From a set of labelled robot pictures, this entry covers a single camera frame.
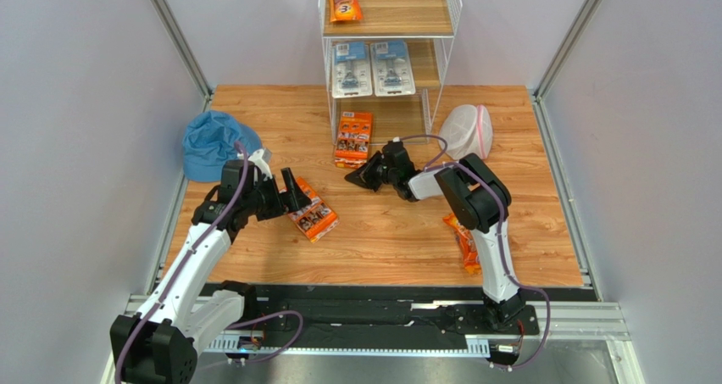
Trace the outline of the orange razor box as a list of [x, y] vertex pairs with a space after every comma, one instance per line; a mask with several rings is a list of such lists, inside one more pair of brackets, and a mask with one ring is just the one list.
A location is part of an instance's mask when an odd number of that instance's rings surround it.
[[334, 163], [339, 168], [358, 169], [367, 163], [374, 115], [343, 112], [338, 123]]
[[298, 177], [297, 184], [311, 204], [291, 212], [287, 217], [309, 241], [317, 242], [339, 225], [338, 214], [303, 178]]

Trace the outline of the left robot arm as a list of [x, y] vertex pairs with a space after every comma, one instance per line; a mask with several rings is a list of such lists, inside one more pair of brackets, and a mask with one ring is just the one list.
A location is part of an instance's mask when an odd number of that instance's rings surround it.
[[110, 327], [117, 383], [187, 383], [197, 360], [226, 328], [249, 325], [257, 314], [255, 287], [226, 281], [195, 306], [215, 265], [250, 218], [271, 220], [310, 205], [292, 170], [279, 188], [262, 152], [226, 162], [219, 184], [197, 206], [185, 243], [172, 265], [132, 315]]

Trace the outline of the blue bucket hat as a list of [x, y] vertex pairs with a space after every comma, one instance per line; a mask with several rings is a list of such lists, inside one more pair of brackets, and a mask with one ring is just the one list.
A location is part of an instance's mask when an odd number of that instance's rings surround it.
[[195, 182], [218, 182], [225, 162], [236, 159], [236, 141], [249, 153], [263, 146], [256, 131], [230, 114], [209, 110], [196, 116], [187, 125], [181, 143], [185, 177]]

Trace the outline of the aluminium rail frame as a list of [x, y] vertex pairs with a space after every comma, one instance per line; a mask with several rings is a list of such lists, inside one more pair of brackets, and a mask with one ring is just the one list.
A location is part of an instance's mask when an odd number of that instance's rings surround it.
[[523, 292], [494, 325], [478, 287], [261, 285], [266, 322], [225, 331], [182, 383], [641, 383], [621, 308], [589, 288]]

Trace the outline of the white Gillette razor pack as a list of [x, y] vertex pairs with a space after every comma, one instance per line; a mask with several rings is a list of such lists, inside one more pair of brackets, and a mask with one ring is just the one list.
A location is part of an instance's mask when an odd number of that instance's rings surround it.
[[377, 97], [408, 96], [416, 93], [408, 44], [396, 39], [369, 46]]

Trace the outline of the white mesh laundry bag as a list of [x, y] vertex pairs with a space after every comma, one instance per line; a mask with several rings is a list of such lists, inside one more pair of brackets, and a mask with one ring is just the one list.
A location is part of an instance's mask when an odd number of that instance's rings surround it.
[[447, 142], [446, 154], [455, 160], [474, 153], [482, 160], [489, 157], [493, 144], [492, 120], [483, 104], [464, 104], [454, 108], [438, 132]]

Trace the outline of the orange razor bag on shelf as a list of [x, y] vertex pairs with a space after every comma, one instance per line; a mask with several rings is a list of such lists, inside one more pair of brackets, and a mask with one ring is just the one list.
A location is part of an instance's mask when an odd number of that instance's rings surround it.
[[329, 0], [331, 23], [360, 21], [364, 19], [359, 0]]

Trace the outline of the orange razor bag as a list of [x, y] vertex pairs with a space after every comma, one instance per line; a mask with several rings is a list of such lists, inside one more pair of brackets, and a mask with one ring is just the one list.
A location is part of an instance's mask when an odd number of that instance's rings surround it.
[[359, 0], [329, 0], [331, 23], [360, 21], [364, 19]]
[[448, 214], [442, 218], [442, 221], [453, 229], [455, 241], [461, 251], [464, 269], [470, 275], [480, 275], [481, 267], [478, 261], [478, 253], [470, 231], [459, 222], [455, 214]]

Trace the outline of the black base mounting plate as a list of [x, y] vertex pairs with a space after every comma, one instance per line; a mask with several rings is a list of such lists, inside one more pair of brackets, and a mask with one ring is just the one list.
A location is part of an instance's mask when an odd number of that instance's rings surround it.
[[544, 332], [526, 303], [511, 323], [497, 329], [483, 319], [480, 287], [257, 284], [242, 320], [275, 314], [251, 328], [267, 347], [279, 347], [300, 331], [293, 349], [455, 351], [473, 335], [493, 339]]

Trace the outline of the blue card razor blister pack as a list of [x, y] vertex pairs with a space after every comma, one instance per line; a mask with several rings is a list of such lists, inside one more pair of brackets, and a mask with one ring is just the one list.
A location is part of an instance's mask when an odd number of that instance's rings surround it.
[[369, 47], [365, 42], [334, 45], [331, 85], [331, 96], [335, 99], [373, 94]]

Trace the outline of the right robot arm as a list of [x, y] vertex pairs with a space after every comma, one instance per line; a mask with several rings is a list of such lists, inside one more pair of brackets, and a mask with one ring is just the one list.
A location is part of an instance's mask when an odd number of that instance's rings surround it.
[[497, 329], [511, 323], [524, 308], [508, 247], [511, 194], [477, 154], [422, 170], [416, 168], [402, 141], [389, 141], [367, 163], [347, 174], [345, 181], [374, 192], [390, 185], [409, 202], [444, 197], [475, 245], [483, 275], [482, 319]]

